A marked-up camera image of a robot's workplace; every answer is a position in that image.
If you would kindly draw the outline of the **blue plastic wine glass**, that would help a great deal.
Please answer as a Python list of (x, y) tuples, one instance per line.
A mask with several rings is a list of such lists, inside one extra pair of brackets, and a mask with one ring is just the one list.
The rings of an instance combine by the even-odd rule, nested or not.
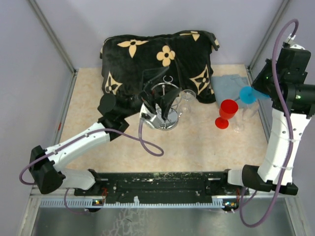
[(252, 104), (257, 100), (266, 100), (270, 98), (269, 95), (263, 94), (250, 86), (241, 88), (239, 97), (240, 100), (247, 105)]

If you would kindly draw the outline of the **clear wine glass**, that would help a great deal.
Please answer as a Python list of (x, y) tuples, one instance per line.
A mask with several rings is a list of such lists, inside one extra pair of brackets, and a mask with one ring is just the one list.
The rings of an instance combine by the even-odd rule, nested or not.
[(259, 103), (256, 101), (251, 104), (247, 104), (240, 111), (237, 112), (233, 129), (235, 132), (242, 132), (245, 128), (245, 124), (256, 114), (259, 108)]
[(178, 113), (179, 115), (188, 114), (191, 112), (191, 105), (196, 99), (196, 94), (193, 90), (185, 89), (180, 95)]

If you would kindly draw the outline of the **clear wine glass front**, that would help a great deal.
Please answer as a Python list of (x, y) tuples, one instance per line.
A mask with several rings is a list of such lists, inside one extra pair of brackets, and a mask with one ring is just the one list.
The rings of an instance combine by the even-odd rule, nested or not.
[(259, 103), (256, 101), (251, 104), (247, 104), (240, 111), (237, 112), (233, 129), (235, 132), (242, 132), (245, 128), (245, 124), (256, 114), (259, 108)]

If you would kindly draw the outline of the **red plastic wine glass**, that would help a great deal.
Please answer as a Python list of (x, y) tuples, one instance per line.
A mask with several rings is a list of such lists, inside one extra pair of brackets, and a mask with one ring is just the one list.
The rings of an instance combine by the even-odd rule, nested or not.
[(229, 126), (229, 120), (232, 119), (239, 106), (236, 101), (231, 99), (224, 100), (219, 109), (219, 117), (215, 120), (215, 125), (219, 129), (226, 129)]

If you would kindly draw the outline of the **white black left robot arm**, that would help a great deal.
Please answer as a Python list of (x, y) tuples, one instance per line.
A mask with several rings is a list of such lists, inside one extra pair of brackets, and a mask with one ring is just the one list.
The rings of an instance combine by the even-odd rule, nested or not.
[(101, 118), (76, 136), (51, 147), (36, 146), (31, 151), (29, 170), (34, 185), (41, 194), (50, 194), (59, 188), (73, 188), (97, 195), (102, 191), (102, 182), (94, 170), (70, 170), (66, 166), (76, 158), (98, 145), (109, 143), (120, 136), (139, 141), (143, 149), (153, 156), (163, 156), (164, 150), (143, 139), (143, 125), (152, 129), (173, 128), (178, 115), (173, 102), (182, 88), (167, 76), (169, 67), (146, 69), (141, 76), (142, 88), (138, 94), (119, 97), (108, 76), (109, 92), (99, 102)]

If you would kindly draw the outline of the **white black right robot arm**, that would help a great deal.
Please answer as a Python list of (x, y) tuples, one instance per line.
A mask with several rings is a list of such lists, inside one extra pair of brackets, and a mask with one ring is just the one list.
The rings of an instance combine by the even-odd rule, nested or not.
[(272, 100), (272, 128), (263, 163), (245, 165), (241, 170), (228, 170), (227, 178), (220, 182), (224, 194), (232, 194), (237, 186), (254, 190), (275, 191), (296, 195), (292, 170), (299, 143), (305, 128), (315, 114), (315, 87), (304, 83), (311, 52), (304, 48), (282, 48), (276, 63), (280, 89), (290, 113), (293, 136), (289, 135), (286, 117), (276, 92), (272, 75), (272, 61), (266, 64), (252, 83), (252, 88), (268, 95)]

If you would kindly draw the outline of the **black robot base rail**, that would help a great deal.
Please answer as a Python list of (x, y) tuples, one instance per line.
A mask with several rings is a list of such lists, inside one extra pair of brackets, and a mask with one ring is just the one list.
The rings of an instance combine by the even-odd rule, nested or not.
[(242, 187), (227, 182), (227, 171), (97, 173), (88, 190), (76, 188), (75, 196), (101, 196), (108, 204), (203, 204), (213, 196), (235, 197)]

